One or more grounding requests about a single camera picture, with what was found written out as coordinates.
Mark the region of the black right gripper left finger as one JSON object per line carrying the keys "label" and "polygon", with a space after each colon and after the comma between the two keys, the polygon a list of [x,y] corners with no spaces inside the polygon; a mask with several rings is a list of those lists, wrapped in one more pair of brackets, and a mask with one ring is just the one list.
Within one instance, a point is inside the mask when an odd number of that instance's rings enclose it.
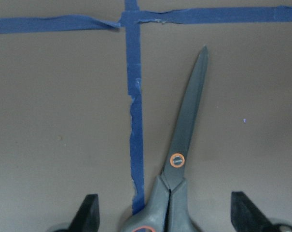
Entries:
{"label": "black right gripper left finger", "polygon": [[99,229],[99,200],[97,194],[86,195],[74,219],[69,232],[97,232]]}

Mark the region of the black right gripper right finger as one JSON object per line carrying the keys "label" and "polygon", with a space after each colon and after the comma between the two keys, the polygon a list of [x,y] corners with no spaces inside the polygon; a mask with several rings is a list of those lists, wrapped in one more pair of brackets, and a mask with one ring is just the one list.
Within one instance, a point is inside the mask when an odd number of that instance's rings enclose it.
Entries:
{"label": "black right gripper right finger", "polygon": [[231,193],[231,223],[236,232],[269,232],[273,224],[242,191]]}

